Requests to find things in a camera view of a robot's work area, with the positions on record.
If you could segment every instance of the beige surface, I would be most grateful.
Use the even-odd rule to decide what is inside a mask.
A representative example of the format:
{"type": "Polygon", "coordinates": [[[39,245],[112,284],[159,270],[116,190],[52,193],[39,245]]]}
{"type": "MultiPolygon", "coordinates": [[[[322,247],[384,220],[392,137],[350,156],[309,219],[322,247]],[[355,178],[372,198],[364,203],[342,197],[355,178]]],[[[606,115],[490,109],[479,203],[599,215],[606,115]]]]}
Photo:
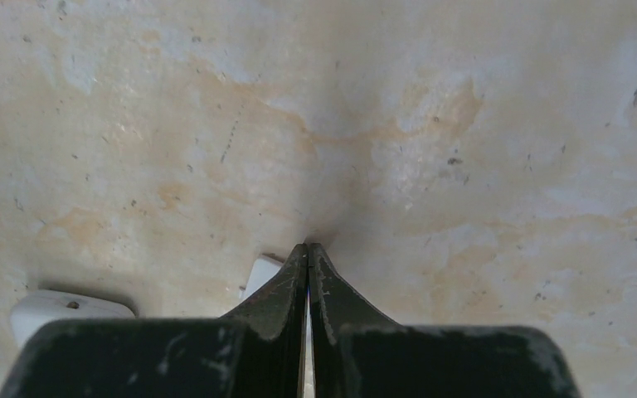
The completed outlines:
{"type": "Polygon", "coordinates": [[[635,92],[637,1],[3,0],[0,383],[29,290],[216,316],[311,235],[637,396],[635,92]]]}

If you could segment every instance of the white object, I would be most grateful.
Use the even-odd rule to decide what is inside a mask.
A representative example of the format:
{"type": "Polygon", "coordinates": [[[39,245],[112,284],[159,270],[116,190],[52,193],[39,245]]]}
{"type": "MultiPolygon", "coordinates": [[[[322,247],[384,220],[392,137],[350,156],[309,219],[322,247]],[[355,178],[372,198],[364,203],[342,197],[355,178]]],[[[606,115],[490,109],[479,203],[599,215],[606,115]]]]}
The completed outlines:
{"type": "Polygon", "coordinates": [[[128,307],[99,298],[37,290],[11,310],[11,328],[18,347],[46,323],[70,318],[135,318],[128,307]]]}
{"type": "Polygon", "coordinates": [[[282,268],[282,263],[279,261],[273,260],[266,255],[258,257],[250,270],[250,278],[246,284],[246,289],[241,291],[241,301],[246,301],[257,289],[277,275],[280,268],[282,268]]]}

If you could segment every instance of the marble surface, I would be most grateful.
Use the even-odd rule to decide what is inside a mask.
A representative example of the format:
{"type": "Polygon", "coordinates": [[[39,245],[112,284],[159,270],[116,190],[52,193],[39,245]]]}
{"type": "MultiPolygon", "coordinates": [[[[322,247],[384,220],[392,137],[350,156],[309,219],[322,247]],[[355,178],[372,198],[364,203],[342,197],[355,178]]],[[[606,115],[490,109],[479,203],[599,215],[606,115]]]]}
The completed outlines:
{"type": "Polygon", "coordinates": [[[28,291],[214,317],[307,237],[637,396],[637,2],[0,1],[0,384],[28,291]]]}

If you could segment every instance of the stained surface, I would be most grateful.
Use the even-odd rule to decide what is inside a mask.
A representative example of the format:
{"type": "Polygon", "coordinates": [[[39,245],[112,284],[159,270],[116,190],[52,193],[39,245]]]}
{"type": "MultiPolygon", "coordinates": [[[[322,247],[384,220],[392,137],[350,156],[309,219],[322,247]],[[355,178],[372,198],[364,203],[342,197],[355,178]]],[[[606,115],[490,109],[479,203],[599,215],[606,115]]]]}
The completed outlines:
{"type": "Polygon", "coordinates": [[[0,383],[28,290],[213,317],[306,236],[637,396],[637,2],[0,2],[0,383]]]}

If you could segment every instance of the white rounded object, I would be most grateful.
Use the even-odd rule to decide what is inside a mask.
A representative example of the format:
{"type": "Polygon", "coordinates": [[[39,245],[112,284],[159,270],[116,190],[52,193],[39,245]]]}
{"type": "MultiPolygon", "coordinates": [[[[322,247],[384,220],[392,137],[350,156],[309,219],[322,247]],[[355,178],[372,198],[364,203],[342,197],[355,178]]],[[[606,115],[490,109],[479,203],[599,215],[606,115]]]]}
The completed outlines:
{"type": "Polygon", "coordinates": [[[20,348],[46,323],[71,318],[135,318],[135,315],[122,304],[99,298],[37,290],[13,306],[11,329],[20,348]]]}

